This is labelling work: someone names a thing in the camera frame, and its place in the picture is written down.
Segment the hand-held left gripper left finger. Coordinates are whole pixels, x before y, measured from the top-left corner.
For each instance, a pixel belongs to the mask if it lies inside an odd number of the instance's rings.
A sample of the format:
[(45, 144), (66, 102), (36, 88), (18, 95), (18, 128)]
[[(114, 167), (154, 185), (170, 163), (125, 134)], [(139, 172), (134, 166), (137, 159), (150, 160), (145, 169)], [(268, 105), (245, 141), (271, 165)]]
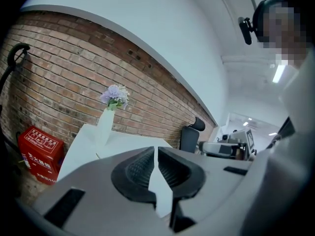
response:
[(155, 204), (155, 193), (149, 190), (149, 182), (154, 169), (154, 147), (143, 149), (120, 162), (111, 173), (115, 188), (133, 202)]

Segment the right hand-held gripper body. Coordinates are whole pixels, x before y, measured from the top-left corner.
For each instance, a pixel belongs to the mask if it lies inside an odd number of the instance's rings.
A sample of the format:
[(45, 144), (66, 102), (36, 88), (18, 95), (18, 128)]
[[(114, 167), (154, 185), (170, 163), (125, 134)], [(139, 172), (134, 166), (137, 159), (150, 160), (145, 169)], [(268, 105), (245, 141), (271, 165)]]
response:
[(199, 151), (206, 156), (241, 161), (253, 160), (256, 153), (250, 129), (234, 130), (230, 134), (224, 134), (216, 142), (200, 142)]

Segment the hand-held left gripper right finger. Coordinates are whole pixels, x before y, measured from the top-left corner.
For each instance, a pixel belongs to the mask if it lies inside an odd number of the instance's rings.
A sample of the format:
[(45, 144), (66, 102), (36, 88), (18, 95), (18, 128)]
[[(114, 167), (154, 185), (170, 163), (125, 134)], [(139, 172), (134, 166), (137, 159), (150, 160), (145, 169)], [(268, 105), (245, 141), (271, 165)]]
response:
[(199, 165), (167, 147), (158, 147), (158, 168), (171, 188), (174, 200), (194, 197), (206, 180), (206, 174)]

